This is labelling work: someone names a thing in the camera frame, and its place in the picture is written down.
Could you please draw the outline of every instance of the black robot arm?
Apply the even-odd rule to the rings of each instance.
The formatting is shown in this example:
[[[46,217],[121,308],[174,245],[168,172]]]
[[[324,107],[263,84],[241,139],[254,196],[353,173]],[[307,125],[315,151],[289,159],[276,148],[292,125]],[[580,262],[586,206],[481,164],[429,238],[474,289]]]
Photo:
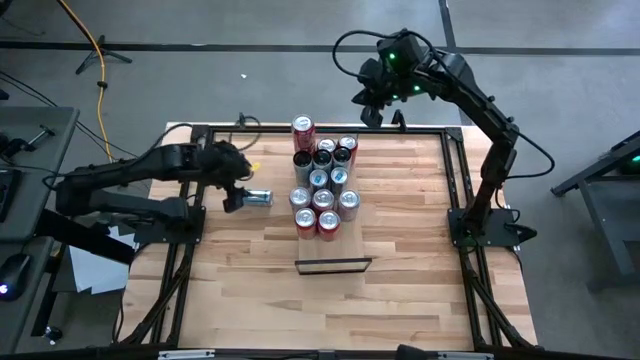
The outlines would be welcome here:
[[[425,55],[418,36],[402,30],[380,40],[380,59],[369,59],[362,65],[358,81],[365,88],[352,101],[364,105],[361,120],[367,126],[379,127],[380,110],[385,105],[426,93],[432,99],[456,104],[491,139],[493,144],[481,168],[480,189],[460,219],[469,235],[478,237],[483,234],[491,198],[515,160],[518,127],[494,105],[493,97],[478,88],[473,71],[460,54],[432,48]]]
[[[251,175],[251,164],[230,143],[220,141],[202,148],[198,144],[171,144],[154,148],[139,158],[105,165],[80,167],[65,174],[55,186],[56,210],[66,216],[93,211],[119,212],[150,217],[165,222],[188,218],[185,199],[163,201],[114,194],[102,189],[133,181],[194,181],[227,192],[226,212],[242,206],[244,188],[235,181]]]

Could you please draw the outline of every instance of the dark soda can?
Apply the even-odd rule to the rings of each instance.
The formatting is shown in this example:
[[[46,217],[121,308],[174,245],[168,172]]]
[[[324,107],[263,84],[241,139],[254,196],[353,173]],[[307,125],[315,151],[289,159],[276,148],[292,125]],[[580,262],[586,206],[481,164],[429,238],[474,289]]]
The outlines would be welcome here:
[[[313,204],[313,210],[315,210],[317,215],[320,215],[323,211],[332,210],[333,199],[333,194],[327,189],[316,191],[316,193],[313,194],[313,200],[311,201]]]
[[[293,147],[313,154],[316,150],[316,126],[307,115],[298,115],[291,122],[293,132]]]
[[[331,192],[337,198],[347,187],[349,172],[343,167],[335,168],[331,171]]]
[[[351,168],[351,150],[344,146],[339,146],[333,151],[333,168]]]
[[[360,208],[360,195],[353,190],[343,191],[338,198],[338,215],[342,221],[353,221]]]
[[[296,212],[296,229],[302,239],[313,239],[316,236],[316,214],[313,210],[304,208]]]
[[[318,235],[324,241],[336,239],[340,229],[340,216],[335,211],[328,210],[318,216]]]
[[[326,189],[329,186],[329,175],[324,170],[313,170],[309,175],[309,183],[311,184],[311,194],[316,191]]]
[[[318,141],[317,149],[327,150],[328,152],[333,152],[336,149],[336,142],[331,139],[322,139]]]
[[[338,145],[351,150],[351,168],[353,168],[356,163],[356,153],[358,152],[358,139],[351,135],[346,135],[340,138]]]
[[[330,173],[332,164],[333,157],[327,150],[318,150],[313,154],[313,170],[324,170]]]
[[[311,206],[311,194],[309,190],[299,187],[291,190],[289,194],[289,203],[295,214],[298,210]]]
[[[298,186],[309,188],[309,175],[313,170],[313,156],[311,153],[302,150],[293,155],[293,168],[296,172]]]

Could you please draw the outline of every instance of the gray floor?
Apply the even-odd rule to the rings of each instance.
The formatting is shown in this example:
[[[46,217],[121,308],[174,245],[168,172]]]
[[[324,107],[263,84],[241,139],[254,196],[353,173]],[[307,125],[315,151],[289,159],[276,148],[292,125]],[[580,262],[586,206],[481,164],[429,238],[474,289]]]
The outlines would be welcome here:
[[[403,26],[447,45],[438,0],[75,0],[70,5],[94,34],[118,42],[242,45],[331,45],[342,32]],[[635,0],[450,0],[455,39],[464,47],[640,47],[640,4]],[[42,30],[39,39],[82,41],[52,1],[18,1],[6,17]],[[0,22],[0,37],[35,39]],[[373,45],[367,38],[351,44]],[[97,129],[99,76],[93,66],[73,71],[86,52],[0,50],[0,68],[81,110]],[[286,122],[309,113],[320,122],[356,122],[349,100],[357,82],[334,68],[330,54],[277,52],[125,53],[134,63],[108,65],[104,113],[110,140],[145,150],[167,121],[234,120],[239,111]],[[357,69],[369,54],[341,54]],[[595,235],[577,193],[554,198],[548,189],[583,168],[612,144],[638,130],[640,57],[466,56],[481,88],[497,98],[524,133],[551,152],[556,170],[540,179],[513,180],[509,203],[539,236],[523,246],[527,293],[541,345],[560,351],[640,357],[640,291],[592,295],[585,282],[610,269],[610,255]],[[3,105],[35,105],[11,91]],[[459,125],[458,110],[426,97],[402,105],[411,123]],[[387,111],[390,118],[393,109]],[[513,174],[544,169],[546,160],[518,145]],[[103,162],[82,134],[72,140],[64,170]],[[117,296],[70,296],[54,322],[66,332],[57,348],[109,341]],[[46,349],[26,339],[21,349]]]

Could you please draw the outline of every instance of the can lid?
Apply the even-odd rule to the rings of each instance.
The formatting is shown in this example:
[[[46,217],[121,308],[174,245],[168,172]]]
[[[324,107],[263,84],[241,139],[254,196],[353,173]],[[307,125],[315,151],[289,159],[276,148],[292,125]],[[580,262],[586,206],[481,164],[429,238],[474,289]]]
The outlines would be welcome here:
[[[313,195],[313,203],[320,207],[333,205],[333,194],[327,189],[316,191]]]
[[[343,136],[340,138],[340,146],[344,146],[349,150],[355,149],[358,145],[358,140],[353,136]]]
[[[353,190],[343,191],[340,194],[340,204],[346,208],[356,208],[360,206],[360,195]]]
[[[343,167],[337,167],[331,171],[331,180],[336,184],[344,184],[347,182],[349,172]]]
[[[311,195],[307,189],[299,187],[291,190],[289,199],[294,205],[308,205],[311,202]]]
[[[316,223],[316,214],[311,209],[300,209],[296,213],[296,224],[309,227]]]
[[[327,175],[327,172],[324,170],[316,169],[309,175],[309,181],[313,185],[324,185],[327,183],[327,180],[329,180],[329,175]]]
[[[307,115],[300,115],[293,119],[293,128],[298,131],[307,131],[313,126],[313,121]]]
[[[340,216],[335,211],[327,210],[320,214],[318,223],[325,230],[333,230],[340,225]]]
[[[313,161],[318,165],[326,165],[331,162],[331,153],[325,149],[320,149],[313,154]]]
[[[322,139],[318,141],[318,149],[327,150],[332,152],[336,148],[336,142],[331,139]]]
[[[351,159],[351,150],[344,146],[340,146],[333,151],[333,158],[340,162],[349,161]]]
[[[298,151],[293,155],[293,163],[296,164],[296,166],[308,166],[311,164],[312,159],[313,156],[311,153],[304,150]]]

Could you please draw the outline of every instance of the butcher block tabletop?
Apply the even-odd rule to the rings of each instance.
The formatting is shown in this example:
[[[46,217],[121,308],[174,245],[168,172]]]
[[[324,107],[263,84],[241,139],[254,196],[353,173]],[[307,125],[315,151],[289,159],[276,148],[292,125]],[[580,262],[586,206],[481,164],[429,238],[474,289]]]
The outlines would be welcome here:
[[[477,190],[491,143],[476,127],[462,130]],[[190,133],[189,128],[177,129],[164,143],[188,142]],[[227,138],[216,134],[216,140]],[[249,134],[233,135],[236,146],[250,139]],[[453,144],[451,149],[460,179]],[[206,189],[205,229],[193,259],[180,347],[395,350],[408,344],[425,350],[472,350],[460,261],[449,239],[450,200],[439,137],[359,136],[349,187],[357,187],[361,196],[354,223],[361,251],[373,258],[365,273],[297,273],[299,240],[288,202],[295,187],[293,152],[290,134],[265,134],[244,151],[256,171],[239,186],[272,190],[271,208],[244,207],[225,214],[224,192]],[[175,182],[154,181],[150,197],[177,196],[178,191]],[[464,196],[460,201],[464,206]],[[157,299],[166,252],[167,245],[152,244],[131,266],[121,338]],[[499,248],[487,248],[486,255],[496,302],[524,338],[535,343],[517,259]],[[173,304],[165,316],[165,336],[172,311]],[[484,306],[479,312],[483,335],[490,341]]]

